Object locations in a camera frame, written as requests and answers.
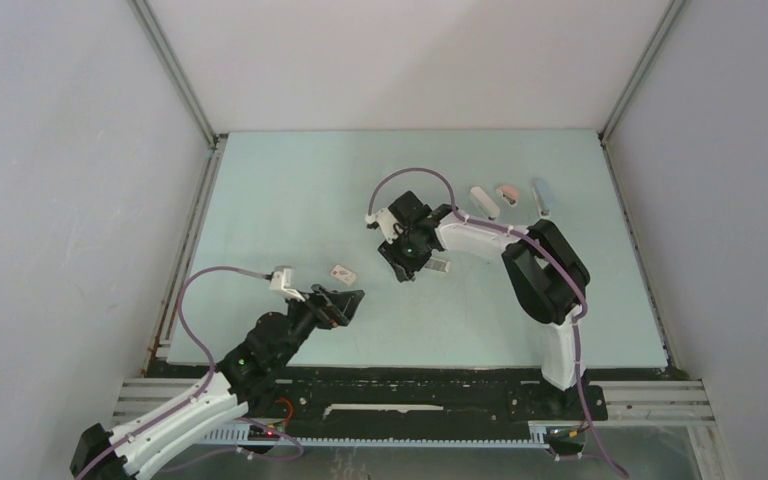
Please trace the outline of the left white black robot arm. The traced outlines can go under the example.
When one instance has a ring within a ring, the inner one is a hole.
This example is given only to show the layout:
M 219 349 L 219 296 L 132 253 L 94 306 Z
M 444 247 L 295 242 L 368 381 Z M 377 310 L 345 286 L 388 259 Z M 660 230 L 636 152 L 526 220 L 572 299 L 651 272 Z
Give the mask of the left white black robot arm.
M 150 479 L 208 433 L 235 419 L 264 416 L 276 403 L 281 371 L 317 329 L 347 326 L 365 296 L 318 284 L 267 312 L 245 340 L 190 388 L 154 410 L 110 430 L 86 429 L 69 470 L 76 479 Z

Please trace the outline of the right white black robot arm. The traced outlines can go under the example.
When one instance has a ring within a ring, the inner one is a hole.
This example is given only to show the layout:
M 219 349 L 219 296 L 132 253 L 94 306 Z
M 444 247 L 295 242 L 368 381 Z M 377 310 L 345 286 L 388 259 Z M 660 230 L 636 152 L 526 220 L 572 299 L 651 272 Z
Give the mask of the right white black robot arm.
M 590 273 L 553 222 L 501 225 L 448 204 L 431 208 L 408 191 L 368 212 L 365 223 L 382 233 L 378 251 L 400 282 L 414 280 L 435 252 L 500 261 L 519 306 L 543 331 L 541 373 L 548 383 L 541 392 L 543 408 L 566 418 L 580 407 L 576 384 L 585 368 L 577 324 L 588 311 Z

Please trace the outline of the staple box tray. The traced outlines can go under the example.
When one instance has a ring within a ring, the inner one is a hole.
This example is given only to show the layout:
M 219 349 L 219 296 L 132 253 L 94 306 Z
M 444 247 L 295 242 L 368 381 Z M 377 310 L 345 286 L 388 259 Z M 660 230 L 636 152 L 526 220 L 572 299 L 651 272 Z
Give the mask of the staple box tray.
M 451 269 L 451 262 L 449 260 L 432 257 L 425 263 L 424 269 L 440 273 L 448 273 Z

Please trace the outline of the long white stapler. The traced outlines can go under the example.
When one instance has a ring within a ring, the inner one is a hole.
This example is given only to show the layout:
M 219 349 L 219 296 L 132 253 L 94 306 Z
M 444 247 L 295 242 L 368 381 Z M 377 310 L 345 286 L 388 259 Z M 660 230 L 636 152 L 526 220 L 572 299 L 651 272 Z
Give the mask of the long white stapler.
M 491 221 L 499 218 L 501 213 L 500 207 L 483 188 L 480 186 L 471 187 L 469 198 L 484 218 Z

